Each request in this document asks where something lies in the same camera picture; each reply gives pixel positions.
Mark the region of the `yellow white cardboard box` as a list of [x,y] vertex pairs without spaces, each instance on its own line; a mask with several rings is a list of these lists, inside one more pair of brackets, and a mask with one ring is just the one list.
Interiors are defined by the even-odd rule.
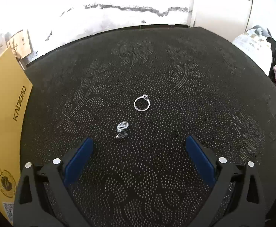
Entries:
[[0,55],[0,212],[13,222],[20,179],[20,139],[32,83],[11,49]]

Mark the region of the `brown kraft paper bag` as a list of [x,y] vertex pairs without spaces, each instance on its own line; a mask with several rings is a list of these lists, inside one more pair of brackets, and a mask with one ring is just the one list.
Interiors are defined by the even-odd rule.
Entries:
[[15,58],[19,61],[32,53],[30,38],[27,29],[18,31],[7,42]]

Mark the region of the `white printed plastic bag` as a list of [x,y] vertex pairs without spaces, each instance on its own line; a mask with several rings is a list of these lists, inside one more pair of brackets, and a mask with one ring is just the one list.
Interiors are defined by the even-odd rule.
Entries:
[[261,26],[254,26],[237,36],[232,44],[251,58],[269,76],[273,59],[271,43],[267,42],[269,33]]

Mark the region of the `dark floral patterned mat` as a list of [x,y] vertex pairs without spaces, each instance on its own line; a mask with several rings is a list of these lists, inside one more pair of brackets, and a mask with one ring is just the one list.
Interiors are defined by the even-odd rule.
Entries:
[[[42,165],[84,138],[94,152],[70,193],[93,226],[185,226],[210,194],[185,150],[254,162],[276,199],[276,87],[232,43],[201,28],[116,30],[37,59],[20,165]],[[127,121],[127,137],[116,127]]]

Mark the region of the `white door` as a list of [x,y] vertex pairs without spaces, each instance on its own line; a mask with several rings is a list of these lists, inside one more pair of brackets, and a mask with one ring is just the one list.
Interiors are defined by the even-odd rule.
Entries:
[[191,27],[202,27],[228,41],[245,32],[253,0],[193,0]]

